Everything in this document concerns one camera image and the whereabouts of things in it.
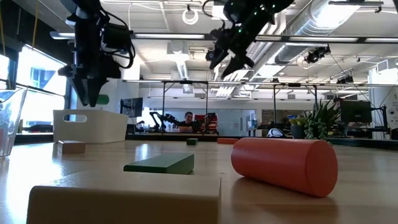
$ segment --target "potted plant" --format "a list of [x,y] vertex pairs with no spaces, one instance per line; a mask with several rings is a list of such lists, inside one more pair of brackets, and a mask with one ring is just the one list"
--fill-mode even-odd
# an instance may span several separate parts
[[307,118],[303,116],[298,116],[297,118],[290,119],[290,130],[292,131],[292,136],[294,139],[304,139],[305,135],[305,125],[307,124]]
[[329,106],[327,103],[315,102],[313,111],[307,116],[307,124],[305,125],[305,139],[322,139],[326,140],[328,131],[336,123],[340,117],[340,109],[336,108],[336,103]]

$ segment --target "clear plastic cup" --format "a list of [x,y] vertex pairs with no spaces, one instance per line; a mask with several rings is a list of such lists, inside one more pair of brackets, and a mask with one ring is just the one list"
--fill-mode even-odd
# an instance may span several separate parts
[[0,159],[11,154],[27,90],[0,90]]

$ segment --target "plant pot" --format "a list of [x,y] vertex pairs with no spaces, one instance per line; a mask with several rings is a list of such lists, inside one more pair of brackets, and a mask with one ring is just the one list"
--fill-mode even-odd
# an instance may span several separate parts
[[305,139],[304,126],[291,125],[290,130],[294,139]]

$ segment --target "beige block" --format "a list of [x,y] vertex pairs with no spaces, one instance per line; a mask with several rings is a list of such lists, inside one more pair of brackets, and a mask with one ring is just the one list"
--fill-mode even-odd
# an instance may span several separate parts
[[58,151],[62,154],[85,153],[86,143],[80,141],[59,141]]
[[84,171],[30,191],[28,224],[217,224],[217,177]]

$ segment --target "white storage bin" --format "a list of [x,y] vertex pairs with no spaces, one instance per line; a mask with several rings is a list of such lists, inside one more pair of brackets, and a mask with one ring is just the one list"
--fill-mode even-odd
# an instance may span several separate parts
[[[126,139],[127,116],[101,110],[54,110],[54,142],[101,144]],[[85,121],[65,121],[65,115],[84,115]]]

